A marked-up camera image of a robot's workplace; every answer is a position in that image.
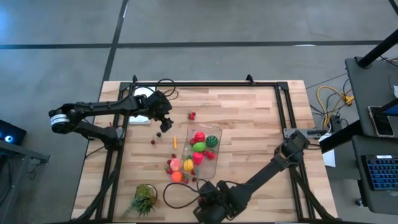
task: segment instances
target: plastic bin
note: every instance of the plastic bin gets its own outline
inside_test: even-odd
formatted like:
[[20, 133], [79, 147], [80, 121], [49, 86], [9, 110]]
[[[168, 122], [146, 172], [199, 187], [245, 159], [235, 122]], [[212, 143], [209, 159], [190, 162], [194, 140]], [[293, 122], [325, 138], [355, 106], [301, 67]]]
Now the plastic bin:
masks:
[[[211, 151], [214, 152], [215, 157], [214, 159], [209, 159], [208, 156], [206, 156], [205, 152], [199, 152], [203, 154], [204, 159], [202, 162], [197, 165], [193, 165], [193, 170], [195, 171], [195, 175], [192, 175], [191, 171], [187, 171], [184, 169], [184, 162], [190, 157], [193, 156], [194, 151], [192, 150], [192, 146], [190, 141], [195, 137], [196, 133], [204, 133], [205, 134], [205, 140], [204, 143], [206, 144], [206, 151]], [[223, 130], [217, 126], [212, 126], [212, 125], [206, 125], [206, 124], [191, 124], [188, 127], [187, 131], [187, 137], [185, 139], [185, 144], [184, 144], [184, 149], [182, 153], [182, 158], [180, 160], [180, 172], [183, 175], [186, 175], [188, 177], [196, 177], [198, 179], [211, 179], [216, 175], [216, 168], [217, 168], [217, 161], [218, 161], [218, 152], [220, 149], [220, 142], [221, 142], [221, 135], [223, 133]], [[218, 143], [214, 147], [210, 147], [207, 143], [206, 140], [209, 136], [215, 136], [218, 140]]]

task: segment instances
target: gray floor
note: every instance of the gray floor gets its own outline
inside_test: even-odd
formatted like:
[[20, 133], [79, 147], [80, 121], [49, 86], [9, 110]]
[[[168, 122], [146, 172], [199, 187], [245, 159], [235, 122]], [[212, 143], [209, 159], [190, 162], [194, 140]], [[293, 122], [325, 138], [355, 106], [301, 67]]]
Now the gray floor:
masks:
[[[0, 44], [111, 43], [122, 0], [3, 0]], [[388, 0], [130, 0], [120, 43], [205, 41], [382, 40], [398, 16]], [[304, 80], [312, 105], [317, 83], [345, 73], [344, 59], [373, 45], [321, 47], [227, 47], [118, 49], [110, 80]], [[63, 103], [96, 101], [109, 49], [0, 50], [0, 119], [28, 131], [26, 147], [51, 154], [27, 177], [14, 223], [50, 223], [70, 218], [87, 141], [50, 130], [48, 110]], [[394, 47], [386, 57], [398, 55]], [[343, 75], [322, 85], [341, 89]], [[330, 94], [322, 91], [325, 102]], [[332, 98], [334, 105], [337, 98]], [[356, 121], [355, 105], [340, 111]], [[319, 126], [321, 117], [314, 115]], [[358, 208], [355, 180], [330, 177], [339, 217], [395, 223], [397, 216]]]

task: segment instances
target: wooden table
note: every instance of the wooden table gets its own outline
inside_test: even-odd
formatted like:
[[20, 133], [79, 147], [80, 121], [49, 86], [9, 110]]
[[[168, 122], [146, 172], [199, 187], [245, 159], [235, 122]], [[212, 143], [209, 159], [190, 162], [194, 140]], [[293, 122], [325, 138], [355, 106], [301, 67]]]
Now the wooden table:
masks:
[[[304, 82], [295, 80], [288, 83], [297, 127], [315, 127]], [[119, 84], [120, 82], [105, 82], [99, 100], [117, 100]], [[127, 129], [113, 219], [116, 222], [197, 221], [192, 213], [197, 206], [196, 203], [174, 210], [166, 206], [162, 199], [163, 189], [170, 183], [170, 176], [165, 173], [164, 165], [167, 159], [170, 159], [171, 153], [176, 153], [177, 157], [181, 158], [187, 127], [191, 123], [214, 124], [223, 130], [216, 176], [211, 180], [214, 184], [221, 179], [247, 181], [272, 159], [275, 147], [282, 142], [275, 91], [271, 87], [180, 87], [177, 90], [180, 96], [171, 101], [173, 110], [170, 118], [174, 121], [173, 128], [163, 133], [161, 138], [155, 135], [160, 131], [159, 122], [152, 121], [147, 126], [129, 125]], [[194, 121], [187, 119], [188, 110], [196, 111]], [[284, 111], [289, 123], [287, 108], [284, 108]], [[97, 116], [95, 125], [109, 126], [112, 120], [113, 115]], [[173, 149], [174, 136], [177, 137], [177, 150]], [[152, 139], [157, 141], [154, 146], [150, 143]], [[92, 141], [87, 153], [101, 146], [100, 141]], [[98, 193], [105, 157], [106, 150], [102, 150], [92, 154], [85, 161], [72, 218], [82, 214]], [[305, 151], [305, 165], [312, 192], [328, 212], [336, 217], [335, 203], [321, 151]], [[152, 184], [157, 188], [159, 198], [155, 212], [151, 212], [145, 218], [138, 218], [137, 213], [131, 212], [127, 218], [121, 219], [121, 215], [134, 198], [138, 184]], [[174, 185], [167, 190], [166, 199], [172, 205], [179, 206], [196, 196], [196, 193], [187, 188]], [[308, 217], [302, 192], [300, 197], [305, 217]], [[108, 203], [109, 195], [105, 200], [105, 211], [108, 210]], [[285, 170], [253, 194], [247, 209], [237, 216], [234, 222], [296, 220], [289, 172]]]

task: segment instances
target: keyboard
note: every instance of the keyboard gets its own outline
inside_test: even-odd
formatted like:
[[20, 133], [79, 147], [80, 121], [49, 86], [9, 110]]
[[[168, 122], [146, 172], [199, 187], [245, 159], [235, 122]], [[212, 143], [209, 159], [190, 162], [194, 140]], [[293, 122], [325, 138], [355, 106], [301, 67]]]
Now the keyboard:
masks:
[[362, 156], [372, 190], [398, 190], [398, 155]]

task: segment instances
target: succulent plant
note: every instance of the succulent plant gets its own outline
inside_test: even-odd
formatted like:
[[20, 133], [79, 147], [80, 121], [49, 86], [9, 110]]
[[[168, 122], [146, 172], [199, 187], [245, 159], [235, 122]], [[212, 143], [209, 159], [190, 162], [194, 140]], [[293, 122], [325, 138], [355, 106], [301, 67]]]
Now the succulent plant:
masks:
[[127, 214], [135, 210], [138, 213], [138, 217], [146, 216], [152, 209], [157, 200], [157, 191], [154, 186], [149, 184], [140, 184], [137, 186], [136, 194], [134, 199], [131, 200], [129, 208], [123, 213], [122, 218], [125, 218]]

